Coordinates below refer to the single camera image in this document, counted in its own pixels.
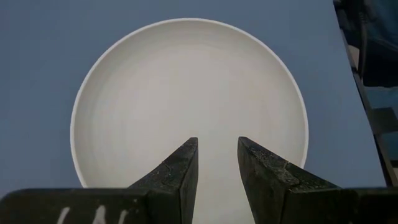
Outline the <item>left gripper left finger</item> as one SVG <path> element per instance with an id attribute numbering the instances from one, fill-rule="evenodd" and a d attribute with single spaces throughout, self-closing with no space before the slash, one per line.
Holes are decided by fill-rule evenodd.
<path id="1" fill-rule="evenodd" d="M 192 224 L 198 183 L 198 138 L 190 138 L 130 188 L 143 190 L 150 224 Z"/>

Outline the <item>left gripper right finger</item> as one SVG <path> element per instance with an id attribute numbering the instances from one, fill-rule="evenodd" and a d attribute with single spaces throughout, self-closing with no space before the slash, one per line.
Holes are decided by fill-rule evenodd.
<path id="1" fill-rule="evenodd" d="M 247 137 L 238 139 L 241 179 L 255 224 L 348 224 L 356 196 Z"/>

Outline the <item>white bowl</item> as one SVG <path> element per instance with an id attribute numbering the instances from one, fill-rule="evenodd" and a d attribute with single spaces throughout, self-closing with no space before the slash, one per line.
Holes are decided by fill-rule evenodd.
<path id="1" fill-rule="evenodd" d="M 151 24 L 110 47 L 81 84 L 70 125 L 85 187 L 130 186 L 196 137 L 194 224 L 254 224 L 239 173 L 241 136 L 303 167 L 303 97 L 260 40 L 196 18 Z"/>

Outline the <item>black metal frame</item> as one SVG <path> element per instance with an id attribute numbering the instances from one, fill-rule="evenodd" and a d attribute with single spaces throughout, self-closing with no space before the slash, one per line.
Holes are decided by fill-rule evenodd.
<path id="1" fill-rule="evenodd" d="M 388 186 L 398 187 L 398 0 L 332 0 Z"/>

